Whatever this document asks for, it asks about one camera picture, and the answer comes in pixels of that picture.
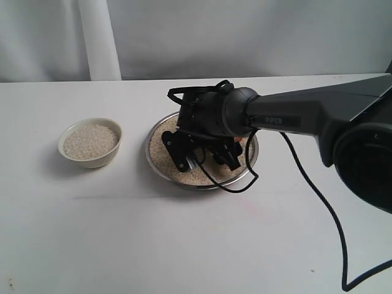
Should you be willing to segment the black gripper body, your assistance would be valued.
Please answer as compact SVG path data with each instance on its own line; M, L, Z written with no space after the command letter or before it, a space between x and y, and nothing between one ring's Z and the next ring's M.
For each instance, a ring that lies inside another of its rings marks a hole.
M177 126L200 138L242 137L241 88L177 88Z

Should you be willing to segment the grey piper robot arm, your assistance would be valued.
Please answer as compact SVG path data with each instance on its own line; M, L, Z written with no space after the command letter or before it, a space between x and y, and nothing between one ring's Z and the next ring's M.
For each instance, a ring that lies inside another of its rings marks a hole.
M173 88L177 130L161 139L176 168L188 172L196 149L212 152L231 170L239 167L237 137L259 129L310 135L322 163L370 205L391 211L391 77L259 95L224 80L214 86Z

